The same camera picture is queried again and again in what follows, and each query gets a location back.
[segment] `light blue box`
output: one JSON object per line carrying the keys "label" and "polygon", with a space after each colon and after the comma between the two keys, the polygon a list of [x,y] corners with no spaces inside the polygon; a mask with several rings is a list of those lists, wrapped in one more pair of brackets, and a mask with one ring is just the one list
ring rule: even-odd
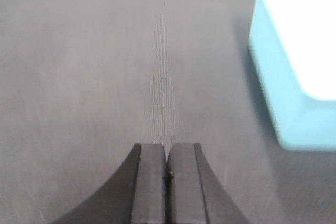
{"label": "light blue box", "polygon": [[249,46],[280,145],[336,150],[336,0],[256,0]]}

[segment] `blue container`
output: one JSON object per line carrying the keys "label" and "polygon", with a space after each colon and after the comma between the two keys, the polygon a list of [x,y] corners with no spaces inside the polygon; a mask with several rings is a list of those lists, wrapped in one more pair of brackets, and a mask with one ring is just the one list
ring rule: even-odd
{"label": "blue container", "polygon": [[336,0],[256,0],[249,46],[287,150],[336,150]]}

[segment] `gray fabric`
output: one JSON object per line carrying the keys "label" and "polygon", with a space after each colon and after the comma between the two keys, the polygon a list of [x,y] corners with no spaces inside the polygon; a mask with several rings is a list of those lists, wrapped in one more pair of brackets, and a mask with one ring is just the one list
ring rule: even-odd
{"label": "gray fabric", "polygon": [[200,142],[255,224],[336,223],[336,154],[277,144],[254,0],[0,0],[0,223],[92,194],[133,143]]}

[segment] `gray surface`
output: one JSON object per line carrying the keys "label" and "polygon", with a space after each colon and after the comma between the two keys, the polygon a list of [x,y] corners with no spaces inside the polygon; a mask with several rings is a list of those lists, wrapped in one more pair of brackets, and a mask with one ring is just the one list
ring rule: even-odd
{"label": "gray surface", "polygon": [[142,144],[131,224],[165,223],[166,156],[161,144]]}
{"label": "gray surface", "polygon": [[277,144],[254,0],[0,0],[0,223],[92,194],[134,142],[200,142],[251,223],[336,223],[336,154]]}
{"label": "gray surface", "polygon": [[169,153],[171,221],[207,224],[206,208],[193,144],[174,144]]}

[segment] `white lid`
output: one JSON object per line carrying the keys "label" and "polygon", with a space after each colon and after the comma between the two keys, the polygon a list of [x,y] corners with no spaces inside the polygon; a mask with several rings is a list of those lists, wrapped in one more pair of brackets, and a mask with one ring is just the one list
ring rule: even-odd
{"label": "white lid", "polygon": [[264,0],[305,92],[336,100],[336,0]]}

